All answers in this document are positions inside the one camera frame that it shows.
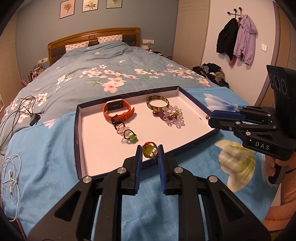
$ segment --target gray floral bedding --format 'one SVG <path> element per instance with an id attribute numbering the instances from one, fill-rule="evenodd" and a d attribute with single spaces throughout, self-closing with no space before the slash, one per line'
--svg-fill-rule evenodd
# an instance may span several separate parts
<path id="1" fill-rule="evenodd" d="M 121 41 L 109 41 L 92 47 L 76 48 L 46 69 L 23 88 L 4 112 L 4 122 L 21 104 L 14 133 L 29 128 L 29 112 L 44 112 L 40 122 L 59 118 L 76 109 L 78 104 L 112 95 L 153 88 L 216 87 L 204 77 L 160 55 Z M 34 96 L 36 101 L 23 100 Z M 3 129 L 3 143 L 12 129 L 10 117 Z M 5 153 L 8 138 L 1 147 Z"/>

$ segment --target black jacket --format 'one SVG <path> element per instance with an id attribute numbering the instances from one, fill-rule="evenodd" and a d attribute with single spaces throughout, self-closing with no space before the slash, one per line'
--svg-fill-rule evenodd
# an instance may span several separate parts
<path id="1" fill-rule="evenodd" d="M 235 42 L 237 40 L 237 33 L 239 25 L 235 18 L 231 19 L 219 33 L 217 41 L 217 53 L 226 53 L 230 60 L 233 57 Z"/>

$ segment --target metal screw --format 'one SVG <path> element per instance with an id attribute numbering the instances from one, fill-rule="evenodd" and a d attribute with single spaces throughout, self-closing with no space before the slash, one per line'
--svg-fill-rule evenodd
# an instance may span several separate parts
<path id="1" fill-rule="evenodd" d="M 216 182 L 218 181 L 218 178 L 217 178 L 216 176 L 210 176 L 210 177 L 209 177 L 209 181 L 210 181 L 211 183 L 216 183 Z"/>
<path id="2" fill-rule="evenodd" d="M 119 174 L 123 174 L 123 173 L 126 172 L 126 169 L 125 169 L 124 167 L 120 167 L 120 168 L 117 169 L 117 172 L 118 172 Z"/>
<path id="3" fill-rule="evenodd" d="M 91 182 L 91 177 L 90 176 L 86 176 L 83 178 L 83 182 L 84 183 L 90 183 Z"/>
<path id="4" fill-rule="evenodd" d="M 175 167 L 174 172 L 175 173 L 182 173 L 183 172 L 183 168 L 182 167 Z"/>

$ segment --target white earphones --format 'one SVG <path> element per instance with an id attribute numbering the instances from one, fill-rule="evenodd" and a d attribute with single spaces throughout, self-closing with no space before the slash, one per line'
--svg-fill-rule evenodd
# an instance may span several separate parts
<path id="1" fill-rule="evenodd" d="M 18 178 L 20 175 L 20 171 L 21 171 L 21 159 L 20 159 L 20 168 L 17 171 L 12 158 L 14 156 L 17 156 L 20 159 L 20 156 L 17 154 L 13 154 L 11 157 L 7 157 L 5 158 L 4 162 L 0 165 L 0 181 L 1 181 L 1 199 L 3 200 L 3 197 L 8 197 L 9 201 L 12 202 L 12 204 L 17 204 L 17 210 L 16 210 L 16 214 L 15 214 L 15 218 L 13 220 L 10 220 L 10 222 L 13 222 L 16 220 L 17 218 L 17 212 L 18 212 L 18 207 L 19 207 L 19 203 L 20 203 L 20 188 L 18 186 Z M 9 178 L 5 180 L 5 175 L 6 175 L 6 169 L 8 165 L 12 165 L 13 166 L 13 170 L 9 169 L 8 170 L 8 176 Z M 7 195 L 4 195 L 4 187 L 7 187 Z M 17 188 L 17 193 L 18 193 L 18 198 L 17 198 L 17 202 L 15 202 L 15 198 L 13 195 L 13 191 L 14 188 Z"/>

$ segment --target blue bedsheet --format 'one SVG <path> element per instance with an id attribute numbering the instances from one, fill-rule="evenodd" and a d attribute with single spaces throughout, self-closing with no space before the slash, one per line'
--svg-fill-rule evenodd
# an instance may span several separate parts
<path id="1" fill-rule="evenodd" d="M 246 105 L 246 102 L 226 88 L 187 91 L 206 106 L 216 104 L 220 105 L 220 109 L 230 110 Z M 75 112 L 71 112 L 55 122 L 47 122 L 46 125 L 39 123 L 30 129 L 23 129 L 10 142 L 7 155 L 18 153 L 22 158 L 19 178 L 22 198 L 18 217 L 27 234 L 78 182 L 74 167 L 74 117 Z M 23 140 L 28 139 L 32 142 L 24 143 Z M 228 187 L 234 189 L 235 194 L 262 221 L 276 189 L 270 187 L 263 178 L 262 155 L 254 154 L 240 144 L 241 141 L 231 132 L 220 131 L 199 146 L 177 156 L 177 160 L 180 166 L 194 175 L 219 177 Z M 228 157 L 230 165 L 225 163 L 224 155 Z M 229 167 L 230 174 L 225 172 L 225 167 Z M 240 176 L 238 169 L 245 172 L 244 175 Z M 13 216 L 15 209 L 15 205 L 8 204 L 5 211 Z M 145 169 L 142 172 L 139 193 L 135 197 L 123 197 L 122 240 L 169 241 L 177 238 L 177 197 L 162 194 L 157 166 Z"/>
<path id="2" fill-rule="evenodd" d="M 22 160 L 18 218 L 25 233 L 78 182 L 73 150 L 77 104 L 176 85 L 187 88 L 211 110 L 234 111 L 247 104 L 227 88 L 216 88 L 175 62 L 118 41 L 68 52 L 21 90 L 5 110 L 2 122 L 28 95 L 36 97 L 34 112 L 44 111 L 33 127 L 29 126 L 30 118 L 22 114 L 9 145 L 6 142 L 2 148 L 7 149 L 6 156 L 16 153 Z M 5 125 L 1 143 L 11 130 L 12 119 Z M 218 176 L 260 220 L 264 219 L 276 189 L 266 183 L 262 155 L 243 148 L 231 132 L 220 131 L 177 160 L 194 175 Z M 5 213 L 14 217 L 16 205 L 5 198 L 4 204 Z M 123 198 L 122 240 L 177 240 L 177 208 L 177 197 L 162 194 L 158 168 L 143 170 L 138 195 Z"/>

